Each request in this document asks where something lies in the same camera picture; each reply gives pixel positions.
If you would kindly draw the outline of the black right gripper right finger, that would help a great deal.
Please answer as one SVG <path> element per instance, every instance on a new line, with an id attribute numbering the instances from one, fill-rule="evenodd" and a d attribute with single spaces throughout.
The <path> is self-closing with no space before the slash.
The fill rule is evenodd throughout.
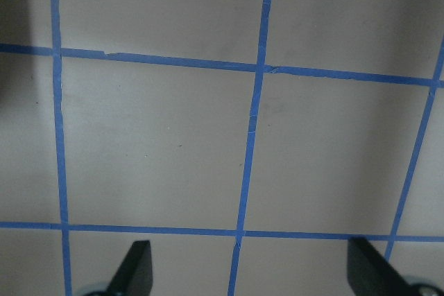
<path id="1" fill-rule="evenodd" d="M 352 237 L 348 240 L 347 281 L 357 296 L 420 294 L 363 237 Z"/>

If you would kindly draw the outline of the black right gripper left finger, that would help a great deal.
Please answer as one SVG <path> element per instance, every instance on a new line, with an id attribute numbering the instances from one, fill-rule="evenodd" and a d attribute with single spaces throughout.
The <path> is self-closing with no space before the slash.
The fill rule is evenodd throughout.
<path id="1" fill-rule="evenodd" d="M 151 243 L 134 241 L 105 289 L 105 295 L 149 296 L 152 287 Z"/>

